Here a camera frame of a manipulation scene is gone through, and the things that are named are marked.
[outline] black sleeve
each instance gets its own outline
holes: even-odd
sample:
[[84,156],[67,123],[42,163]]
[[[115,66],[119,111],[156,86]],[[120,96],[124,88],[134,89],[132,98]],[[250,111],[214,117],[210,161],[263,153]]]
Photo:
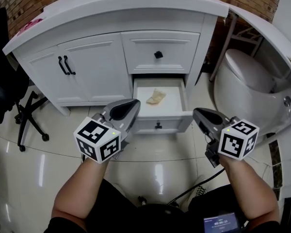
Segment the black sleeve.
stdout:
[[255,227],[250,233],[264,233],[264,232],[272,232],[272,233],[279,233],[280,225],[276,221],[270,221],[266,223],[262,223],[259,226]]
[[73,232],[73,233],[86,233],[76,223],[62,217],[54,217],[50,220],[48,228],[44,233],[58,233],[58,232]]

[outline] toilet lid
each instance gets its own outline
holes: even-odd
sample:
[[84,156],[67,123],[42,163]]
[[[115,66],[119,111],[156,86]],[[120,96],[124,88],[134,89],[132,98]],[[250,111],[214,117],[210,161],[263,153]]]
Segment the toilet lid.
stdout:
[[232,72],[250,88],[269,93],[275,81],[265,68],[254,58],[236,49],[229,49],[225,53],[227,63]]

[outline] person's right arm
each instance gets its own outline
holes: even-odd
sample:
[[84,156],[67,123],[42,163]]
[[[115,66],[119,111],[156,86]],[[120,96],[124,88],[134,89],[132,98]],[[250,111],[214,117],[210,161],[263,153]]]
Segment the person's right arm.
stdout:
[[249,220],[248,230],[269,222],[279,222],[279,208],[275,193],[244,160],[220,155],[237,202]]

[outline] white countertop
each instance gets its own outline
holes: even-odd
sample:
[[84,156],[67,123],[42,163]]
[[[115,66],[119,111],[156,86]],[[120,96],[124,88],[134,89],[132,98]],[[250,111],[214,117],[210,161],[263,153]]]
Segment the white countertop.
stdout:
[[42,18],[41,22],[16,34],[3,52],[7,55],[37,35],[70,21],[111,11],[144,8],[180,9],[226,17],[229,5],[219,0],[58,0],[36,17]]
[[273,24],[236,6],[230,5],[229,8],[251,24],[276,49],[291,69],[291,62],[287,58],[291,57],[291,42]]

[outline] black cabinet handle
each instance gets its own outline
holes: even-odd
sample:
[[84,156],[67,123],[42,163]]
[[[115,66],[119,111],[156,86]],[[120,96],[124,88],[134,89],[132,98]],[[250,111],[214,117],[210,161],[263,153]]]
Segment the black cabinet handle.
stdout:
[[69,67],[69,65],[68,65],[68,63],[67,63],[67,59],[68,59],[68,57],[65,55],[65,56],[64,56],[64,63],[65,63],[65,65],[66,65],[68,71],[69,71],[72,75],[76,75],[76,72],[71,71],[71,69],[70,69],[70,67]]
[[156,126],[155,126],[155,129],[162,129],[163,127],[161,126],[161,123],[160,122],[157,122],[156,123]]
[[155,58],[157,59],[161,59],[163,57],[163,54],[161,51],[157,51],[156,53],[154,53]]
[[60,65],[60,68],[62,69],[62,71],[64,72],[65,75],[70,75],[70,73],[66,72],[63,65],[62,65],[62,57],[58,56],[58,64]]

